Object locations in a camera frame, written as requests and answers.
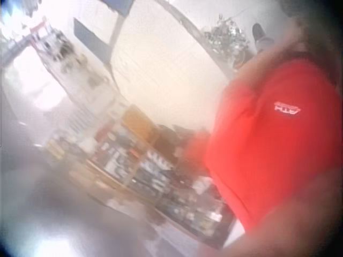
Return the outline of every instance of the person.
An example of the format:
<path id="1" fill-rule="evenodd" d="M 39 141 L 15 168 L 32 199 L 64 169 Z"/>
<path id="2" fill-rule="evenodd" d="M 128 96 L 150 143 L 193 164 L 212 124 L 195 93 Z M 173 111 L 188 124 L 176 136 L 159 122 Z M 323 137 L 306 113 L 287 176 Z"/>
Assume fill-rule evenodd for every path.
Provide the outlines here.
<path id="1" fill-rule="evenodd" d="M 225 89 L 205 163 L 245 229 L 222 256 L 310 256 L 341 215 L 341 98 L 290 22 Z"/>

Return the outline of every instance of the shoe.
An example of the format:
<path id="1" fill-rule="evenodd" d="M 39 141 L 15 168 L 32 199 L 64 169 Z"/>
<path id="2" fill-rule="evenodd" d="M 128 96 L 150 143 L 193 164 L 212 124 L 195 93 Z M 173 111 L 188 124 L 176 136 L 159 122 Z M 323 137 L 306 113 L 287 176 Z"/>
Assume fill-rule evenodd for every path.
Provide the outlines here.
<path id="1" fill-rule="evenodd" d="M 252 35 L 253 38 L 255 39 L 255 43 L 260 40 L 261 38 L 265 37 L 266 34 L 264 33 L 260 23 L 255 23 L 252 26 Z"/>

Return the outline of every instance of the hanging merchandise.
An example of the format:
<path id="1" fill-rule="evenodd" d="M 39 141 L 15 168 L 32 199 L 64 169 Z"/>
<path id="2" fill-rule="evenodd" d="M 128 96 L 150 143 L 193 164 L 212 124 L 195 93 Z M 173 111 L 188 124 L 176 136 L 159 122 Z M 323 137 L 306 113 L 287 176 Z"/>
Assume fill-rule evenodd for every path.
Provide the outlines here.
<path id="1" fill-rule="evenodd" d="M 232 18 L 224 19 L 219 15 L 217 25 L 204 32 L 212 50 L 225 60 L 230 67 L 240 67 L 246 59 L 249 41 Z"/>

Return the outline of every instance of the red shirt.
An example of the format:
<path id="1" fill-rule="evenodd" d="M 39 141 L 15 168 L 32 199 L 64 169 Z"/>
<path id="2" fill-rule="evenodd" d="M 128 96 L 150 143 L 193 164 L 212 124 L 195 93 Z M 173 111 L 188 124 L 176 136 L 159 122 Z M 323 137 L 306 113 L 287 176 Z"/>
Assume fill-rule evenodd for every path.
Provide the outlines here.
<path id="1" fill-rule="evenodd" d="M 233 81 L 225 90 L 206 153 L 245 230 L 342 160 L 341 99 L 314 63 L 285 62 L 258 88 Z"/>

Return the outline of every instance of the shirt logo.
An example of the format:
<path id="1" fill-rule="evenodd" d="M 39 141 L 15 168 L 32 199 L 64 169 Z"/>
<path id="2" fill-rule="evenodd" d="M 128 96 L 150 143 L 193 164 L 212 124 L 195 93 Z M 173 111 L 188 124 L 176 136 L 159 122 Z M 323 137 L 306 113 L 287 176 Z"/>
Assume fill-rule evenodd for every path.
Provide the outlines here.
<path id="1" fill-rule="evenodd" d="M 275 111 L 280 111 L 280 112 L 283 112 L 285 114 L 295 115 L 301 111 L 299 107 L 288 105 L 285 103 L 275 102 L 274 105 L 275 105 L 275 107 L 274 107 Z"/>

